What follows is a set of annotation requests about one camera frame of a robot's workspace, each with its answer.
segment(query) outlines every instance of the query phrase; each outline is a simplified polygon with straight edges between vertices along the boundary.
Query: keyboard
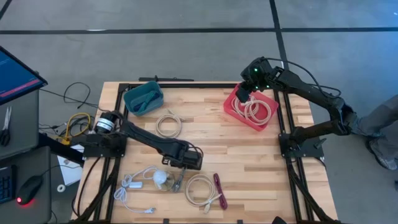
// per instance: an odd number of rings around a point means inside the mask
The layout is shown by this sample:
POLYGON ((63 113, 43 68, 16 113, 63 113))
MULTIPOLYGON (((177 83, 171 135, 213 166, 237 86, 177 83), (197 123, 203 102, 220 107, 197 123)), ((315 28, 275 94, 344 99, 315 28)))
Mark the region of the keyboard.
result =
POLYGON ((0 167, 0 203, 15 199, 16 167, 0 167))

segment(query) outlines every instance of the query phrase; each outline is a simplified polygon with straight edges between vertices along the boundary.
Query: computer monitor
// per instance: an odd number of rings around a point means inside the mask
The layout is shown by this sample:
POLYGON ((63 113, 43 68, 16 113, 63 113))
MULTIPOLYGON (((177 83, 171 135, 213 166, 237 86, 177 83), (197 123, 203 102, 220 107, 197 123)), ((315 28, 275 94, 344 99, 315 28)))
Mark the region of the computer monitor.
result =
POLYGON ((45 85, 37 72, 0 46, 0 105, 45 85))

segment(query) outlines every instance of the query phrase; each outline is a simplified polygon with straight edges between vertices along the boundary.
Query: red plastic bin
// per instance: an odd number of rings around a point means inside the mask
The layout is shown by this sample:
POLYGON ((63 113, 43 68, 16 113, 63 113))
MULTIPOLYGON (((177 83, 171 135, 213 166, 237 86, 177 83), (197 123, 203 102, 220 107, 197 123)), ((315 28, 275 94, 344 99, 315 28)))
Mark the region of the red plastic bin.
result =
MULTIPOLYGON (((244 116, 241 116, 240 114, 237 114, 237 112, 235 112, 235 110, 233 109, 233 107, 232 107, 232 105, 231 105, 231 102, 232 102, 232 101, 234 100, 234 98, 236 97, 236 96, 235 96, 235 93, 236 93, 236 91, 238 90, 238 88, 239 88, 239 84, 237 84, 237 85, 235 86, 235 88, 234 88, 234 90, 232 91, 232 93, 231 93, 231 94, 229 95, 229 97, 224 101, 224 111, 225 111, 226 113, 228 113, 229 115, 233 116, 234 118, 236 118, 236 119, 240 120, 241 122, 247 124, 248 126, 252 127, 252 128, 255 129, 256 131, 262 131, 262 130, 264 130, 264 128, 267 127, 267 125, 268 125, 269 122, 267 122, 266 124, 263 124, 263 125, 258 126, 258 125, 256 125, 256 124, 254 124, 253 122, 251 122, 251 121, 250 121, 250 118, 249 118, 249 120, 247 120, 244 116)), ((271 98, 269 98, 269 97, 264 96, 262 93, 260 93, 260 92, 258 92, 258 91, 255 92, 255 93, 251 93, 250 95, 251 95, 251 96, 254 96, 257 100, 261 100, 261 101, 267 103, 267 104, 269 105, 270 109, 271 109, 271 117, 274 115, 276 109, 277 109, 278 106, 279 106, 279 104, 278 104, 275 100, 273 100, 273 99, 271 99, 271 98)), ((241 106, 241 105, 239 105, 239 108, 240 108, 242 111, 244 110, 244 107, 241 106)), ((267 113, 268 113, 267 109, 266 109, 263 105, 259 104, 259 111, 256 113, 256 118, 257 118, 257 119, 264 119, 265 117, 267 117, 267 115, 268 115, 267 113)))

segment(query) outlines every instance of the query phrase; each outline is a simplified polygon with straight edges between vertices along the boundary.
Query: wooden tabletop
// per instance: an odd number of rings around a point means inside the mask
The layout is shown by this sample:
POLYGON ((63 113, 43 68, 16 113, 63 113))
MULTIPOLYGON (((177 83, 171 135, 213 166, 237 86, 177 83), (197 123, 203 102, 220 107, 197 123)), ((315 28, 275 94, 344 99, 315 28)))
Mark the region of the wooden tabletop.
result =
MULTIPOLYGON (((113 110, 119 82, 104 83, 99 107, 113 110)), ((155 133, 155 122, 166 114, 167 108, 183 117, 182 132, 179 139, 187 140, 202 148, 205 153, 201 171, 188 170, 179 193, 160 192, 152 180, 143 180, 140 175, 135 181, 143 181, 144 187, 139 190, 127 190, 127 206, 145 210, 155 207, 153 214, 133 213, 124 208, 120 201, 115 201, 112 222, 115 223, 162 223, 169 218, 171 223, 270 223, 275 216, 282 217, 289 223, 295 222, 292 196, 286 164, 280 155, 277 135, 280 133, 277 114, 268 127, 257 132, 223 111, 223 102, 232 92, 232 88, 163 88, 164 105, 142 117, 129 114, 129 121, 155 133), (201 173, 211 179, 218 173, 228 209, 222 210, 219 201, 213 202, 209 213, 203 213, 203 207, 193 207, 185 199, 183 188, 185 182, 193 175, 201 173)), ((274 98, 272 90, 263 92, 274 98)), ((289 130, 282 94, 281 108, 284 121, 289 130)), ((313 125, 312 114, 307 100, 290 95, 290 104, 296 126, 313 125)), ((163 130, 174 130, 176 124, 165 120, 163 130)), ((95 159, 85 162, 82 180, 87 175, 95 159)), ((126 174, 155 165, 159 169, 171 171, 177 178, 180 170, 161 164, 162 156, 155 149, 135 140, 128 140, 126 155, 121 159, 118 187, 126 174)), ((104 159, 93 169, 81 200, 81 212, 86 208, 98 191, 104 159)), ((325 168, 315 159, 303 158, 308 188, 319 206, 331 216, 337 218, 330 192, 325 168)), ((192 186, 191 195, 196 200, 206 198, 208 187, 197 183, 192 186)), ((303 218, 306 218, 301 194, 298 194, 303 218)), ((108 194, 103 200, 101 218, 104 218, 108 194)))

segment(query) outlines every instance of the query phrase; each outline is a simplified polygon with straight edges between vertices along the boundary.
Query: blue plastic bin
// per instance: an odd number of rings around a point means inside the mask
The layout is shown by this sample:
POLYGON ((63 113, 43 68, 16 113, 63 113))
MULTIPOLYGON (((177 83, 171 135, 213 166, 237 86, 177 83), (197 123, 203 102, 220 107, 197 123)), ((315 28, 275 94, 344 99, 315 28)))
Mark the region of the blue plastic bin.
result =
POLYGON ((136 116, 142 116, 163 105, 163 93, 155 81, 133 88, 124 94, 123 99, 127 109, 136 116))

